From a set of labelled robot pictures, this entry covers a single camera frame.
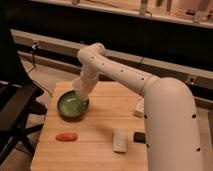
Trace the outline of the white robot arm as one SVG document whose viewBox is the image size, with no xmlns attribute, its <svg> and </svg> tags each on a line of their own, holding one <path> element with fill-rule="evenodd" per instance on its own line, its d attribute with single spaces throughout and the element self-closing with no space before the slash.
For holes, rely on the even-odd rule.
<svg viewBox="0 0 213 171">
<path fill-rule="evenodd" d="M 105 57 L 100 43 L 81 48 L 82 64 L 74 90 L 85 101 L 99 74 L 144 98 L 148 171 L 204 171 L 195 100 L 182 81 L 131 68 Z"/>
</svg>

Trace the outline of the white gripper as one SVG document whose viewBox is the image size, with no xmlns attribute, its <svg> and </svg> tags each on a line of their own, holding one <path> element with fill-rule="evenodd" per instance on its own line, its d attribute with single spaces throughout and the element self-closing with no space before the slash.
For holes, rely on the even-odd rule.
<svg viewBox="0 0 213 171">
<path fill-rule="evenodd" d="M 73 81 L 72 85 L 75 94 L 82 102 L 84 102 L 88 100 L 89 94 L 93 91 L 95 82 L 93 80 L 77 78 Z"/>
</svg>

